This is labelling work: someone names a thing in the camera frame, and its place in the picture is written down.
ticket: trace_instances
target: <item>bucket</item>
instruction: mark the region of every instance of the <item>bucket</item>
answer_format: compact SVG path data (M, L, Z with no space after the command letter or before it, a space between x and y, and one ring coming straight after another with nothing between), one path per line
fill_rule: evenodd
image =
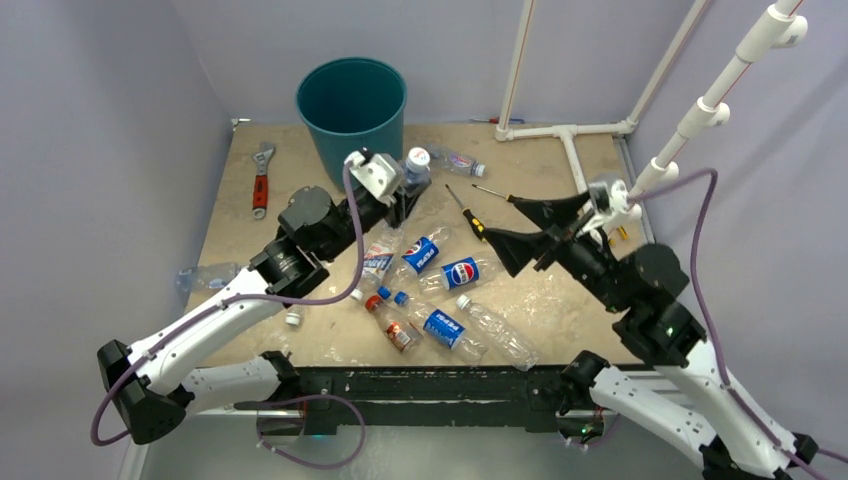
M339 189L344 160L362 147L403 158L406 82L370 58L341 58L313 70L297 89L297 111Z

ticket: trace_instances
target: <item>wooden table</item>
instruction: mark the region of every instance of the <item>wooden table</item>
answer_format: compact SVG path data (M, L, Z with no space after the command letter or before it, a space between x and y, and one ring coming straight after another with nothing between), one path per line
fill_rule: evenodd
M475 181L498 191L527 198L562 198L576 193L558 140L499 143L494 140L492 129L490 125L408 125L404 132L404 150L423 143L438 143L470 154L486 164L486 176ZM277 152L269 165L268 215L263 220L255 220L251 214L251 194L256 167L251 155L259 151L262 141L274 143ZM620 161L609 135L580 136L576 143L587 179L602 172L619 172ZM450 183L485 225L534 230L511 205L472 188L471 179L434 170L433 185L422 195L407 221L405 243L412 243L435 226L451 226L452 241L442 249L438 264L490 250L471 233L444 188L445 182ZM240 125L218 189L200 265L227 261L246 264L274 238L277 214L286 207L289 197L307 185L321 186L337 200L343 198L342 192L333 187L325 174L305 127ZM639 245L642 241L639 232L638 225L630 226L630 240L618 241L616 254L620 256ZM366 236L366 248L374 233ZM330 278L312 293L311 298L324 298L343 290L348 285L355 261L355 249L351 247L330 266ZM502 274L469 295L504 314L534 341L541 352L542 363L568 363L583 349L592 350L611 362L634 361L610 327L617 317L606 313L601 304L559 266L540 273L526 268L515 279ZM207 294L193 294L189 308L208 297ZM454 315L459 312L453 300L440 302L438 306L462 322L461 313ZM414 356L401 356L363 307L348 299L330 306L308 307L298 328L285 323L285 312L267 319L210 356L205 365L242 362L267 350L291 351L295 365L460 364L432 339L425 340ZM490 350L483 363L506 362Z

